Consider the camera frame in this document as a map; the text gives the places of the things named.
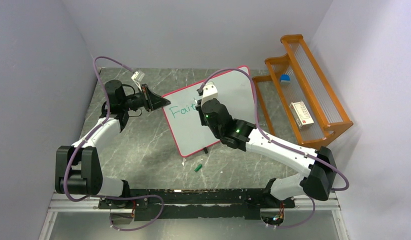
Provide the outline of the green marker cap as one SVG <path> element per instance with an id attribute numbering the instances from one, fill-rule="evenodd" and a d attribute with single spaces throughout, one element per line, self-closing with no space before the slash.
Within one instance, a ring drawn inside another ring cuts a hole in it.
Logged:
<path id="1" fill-rule="evenodd" d="M 198 172 L 202 167 L 203 167 L 203 165 L 202 165 L 202 164 L 199 164 L 199 165 L 194 169 L 194 171 L 195 171 L 195 172 Z"/>

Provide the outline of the pink-framed whiteboard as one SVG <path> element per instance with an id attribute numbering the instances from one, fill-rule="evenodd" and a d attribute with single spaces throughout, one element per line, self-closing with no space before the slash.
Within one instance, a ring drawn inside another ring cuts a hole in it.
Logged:
<path id="1" fill-rule="evenodd" d="M 255 103 L 248 77 L 238 71 L 225 71 L 211 80 L 218 91 L 217 99 L 235 119 L 255 123 Z M 188 157 L 219 142 L 207 126 L 202 126 L 195 109 L 199 100 L 199 81 L 163 95 L 170 104 L 163 108 L 164 116 L 179 154 Z"/>

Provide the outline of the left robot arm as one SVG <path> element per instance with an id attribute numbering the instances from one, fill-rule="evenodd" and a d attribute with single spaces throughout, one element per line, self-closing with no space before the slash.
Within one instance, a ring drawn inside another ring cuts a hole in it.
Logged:
<path id="1" fill-rule="evenodd" d="M 104 103 L 97 124 L 72 145 L 62 145 L 56 151 L 55 190 L 59 194 L 107 196 L 119 208 L 132 201 L 126 180 L 103 176 L 100 152 L 120 134 L 129 120 L 129 111 L 144 108 L 147 112 L 170 105 L 170 101 L 142 84 L 139 92 L 127 95 L 119 80 L 105 83 L 110 109 Z"/>

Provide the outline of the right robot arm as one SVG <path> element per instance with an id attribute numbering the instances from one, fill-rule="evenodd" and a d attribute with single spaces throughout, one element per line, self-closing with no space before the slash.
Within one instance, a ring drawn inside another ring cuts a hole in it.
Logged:
<path id="1" fill-rule="evenodd" d="M 266 156 L 297 172 L 268 182 L 263 194 L 267 206 L 276 207 L 282 200 L 299 195 L 318 201 L 329 199 L 336 177 L 336 163 L 329 148 L 308 148 L 261 131 L 251 122 L 232 118 L 216 98 L 205 103 L 198 100 L 195 109 L 201 124 L 225 146 Z"/>

